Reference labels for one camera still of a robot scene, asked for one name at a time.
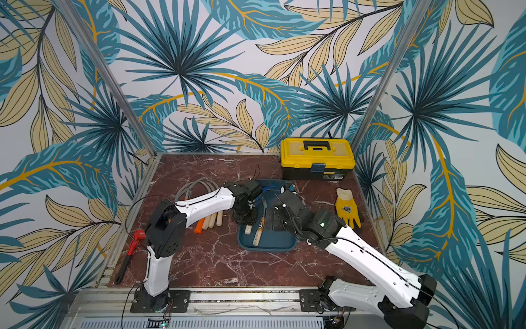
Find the wooden sickle yellow label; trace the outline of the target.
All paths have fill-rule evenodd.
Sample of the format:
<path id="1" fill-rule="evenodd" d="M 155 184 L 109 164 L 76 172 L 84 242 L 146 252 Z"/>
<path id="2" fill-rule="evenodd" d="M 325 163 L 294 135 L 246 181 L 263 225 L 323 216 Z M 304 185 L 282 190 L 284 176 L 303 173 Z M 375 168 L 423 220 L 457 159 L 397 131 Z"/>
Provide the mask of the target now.
<path id="1" fill-rule="evenodd" d="M 267 201 L 264 198 L 262 198 L 262 217 L 261 217 L 260 223 L 258 224 L 258 228 L 256 230 L 256 234 L 253 239 L 253 246 L 259 246 L 260 244 L 260 240 L 262 237 L 262 233 L 263 233 L 264 225 L 266 221 L 265 219 L 266 211 L 267 211 Z"/>

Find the teal plastic tray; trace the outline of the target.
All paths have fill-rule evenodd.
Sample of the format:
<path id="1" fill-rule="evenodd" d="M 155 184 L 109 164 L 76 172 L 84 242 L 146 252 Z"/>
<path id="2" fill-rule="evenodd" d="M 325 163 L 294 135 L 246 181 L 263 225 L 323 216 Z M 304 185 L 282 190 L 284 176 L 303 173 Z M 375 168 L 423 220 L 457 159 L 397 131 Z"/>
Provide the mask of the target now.
<path id="1" fill-rule="evenodd" d="M 271 230 L 271 219 L 268 207 L 271 204 L 271 199 L 274 193 L 281 194 L 286 189 L 289 191 L 296 191 L 294 184 L 287 180 L 271 180 L 259 179 L 258 183 L 262 187 L 262 194 L 256 200 L 256 208 L 258 215 L 256 223 L 251 227 L 250 233 L 247 234 L 247 226 L 241 225 L 238 229 L 237 241 L 238 245 L 250 252 L 266 252 L 266 253 L 286 253 L 295 249 L 297 245 L 296 238 L 288 232 L 276 232 Z M 262 198 L 267 201 L 267 211 L 265 215 L 265 225 L 260 240 L 259 246 L 253 246 L 253 239 L 262 217 Z"/>

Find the wooden sickle labelled handle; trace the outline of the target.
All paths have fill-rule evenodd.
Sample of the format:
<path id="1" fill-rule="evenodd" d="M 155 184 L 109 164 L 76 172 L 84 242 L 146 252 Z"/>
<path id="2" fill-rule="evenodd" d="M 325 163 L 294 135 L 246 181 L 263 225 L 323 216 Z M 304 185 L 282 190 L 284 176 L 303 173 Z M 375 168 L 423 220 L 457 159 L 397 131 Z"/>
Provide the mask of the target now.
<path id="1" fill-rule="evenodd" d="M 213 228 L 215 227 L 215 223 L 216 223 L 216 218 L 217 218 L 217 214 L 214 213 L 210 216 L 210 220 L 209 220 L 209 223 L 208 223 L 208 227 L 209 228 Z"/>

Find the wooden handle sickle plain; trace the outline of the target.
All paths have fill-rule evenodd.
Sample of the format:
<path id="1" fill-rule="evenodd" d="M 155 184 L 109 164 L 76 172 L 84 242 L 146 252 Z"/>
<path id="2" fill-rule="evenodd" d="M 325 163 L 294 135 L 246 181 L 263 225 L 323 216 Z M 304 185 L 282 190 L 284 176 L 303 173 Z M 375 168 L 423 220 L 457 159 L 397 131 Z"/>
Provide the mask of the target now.
<path id="1" fill-rule="evenodd" d="M 204 222 L 203 222 L 203 225 L 202 225 L 202 229 L 203 230 L 207 230 L 208 228 L 212 228 L 212 227 L 213 227 L 212 216 L 209 215 L 209 216 L 207 216 L 204 219 Z"/>

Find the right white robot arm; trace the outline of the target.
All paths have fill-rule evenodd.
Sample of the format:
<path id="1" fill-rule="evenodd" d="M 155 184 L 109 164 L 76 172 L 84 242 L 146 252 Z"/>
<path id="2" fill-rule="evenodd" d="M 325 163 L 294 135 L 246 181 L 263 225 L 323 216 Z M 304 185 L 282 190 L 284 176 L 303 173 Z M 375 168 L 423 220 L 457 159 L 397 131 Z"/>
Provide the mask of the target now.
<path id="1" fill-rule="evenodd" d="M 336 214 L 326 209 L 312 212 L 291 191 L 277 195 L 273 206 L 283 227 L 297 240 L 338 257 L 371 282 L 356 285 L 327 277 L 318 289 L 323 306 L 366 311 L 382 317 L 391 328 L 426 327 L 435 279 L 396 265 Z"/>

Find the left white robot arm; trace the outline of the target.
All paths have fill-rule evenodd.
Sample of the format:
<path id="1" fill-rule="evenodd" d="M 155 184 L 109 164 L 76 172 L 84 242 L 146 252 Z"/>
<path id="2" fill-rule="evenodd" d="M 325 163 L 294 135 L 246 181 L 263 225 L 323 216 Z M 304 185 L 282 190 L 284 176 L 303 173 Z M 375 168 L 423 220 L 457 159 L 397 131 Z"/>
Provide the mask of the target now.
<path id="1" fill-rule="evenodd" d="M 230 182 L 199 197 L 159 204 L 145 229 L 148 263 L 142 291 L 148 297 L 168 292 L 173 256 L 182 247 L 185 231 L 194 223 L 221 211 L 234 211 L 234 219 L 252 223 L 258 213 L 255 203 L 262 187 L 255 180 Z"/>

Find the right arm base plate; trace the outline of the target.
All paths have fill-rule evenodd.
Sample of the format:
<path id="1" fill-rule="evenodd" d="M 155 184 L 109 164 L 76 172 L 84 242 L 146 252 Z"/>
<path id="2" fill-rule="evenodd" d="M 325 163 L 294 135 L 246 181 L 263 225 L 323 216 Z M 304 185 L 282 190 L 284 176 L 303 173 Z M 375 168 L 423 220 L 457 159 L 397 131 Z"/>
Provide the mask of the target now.
<path id="1" fill-rule="evenodd" d="M 339 307 L 327 295 L 318 289 L 301 289 L 299 291 L 299 302 L 302 312 L 316 312 L 321 315 L 329 311 L 354 312 L 353 307 Z"/>

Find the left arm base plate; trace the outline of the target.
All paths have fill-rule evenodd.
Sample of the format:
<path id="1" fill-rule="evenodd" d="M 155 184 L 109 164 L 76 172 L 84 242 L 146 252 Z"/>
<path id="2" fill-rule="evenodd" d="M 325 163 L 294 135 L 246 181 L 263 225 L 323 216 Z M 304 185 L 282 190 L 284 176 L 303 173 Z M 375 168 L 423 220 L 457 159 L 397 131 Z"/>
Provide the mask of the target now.
<path id="1" fill-rule="evenodd" d="M 134 294 L 131 313 L 185 313 L 190 302 L 189 290 L 166 290 L 151 297 L 144 289 Z"/>

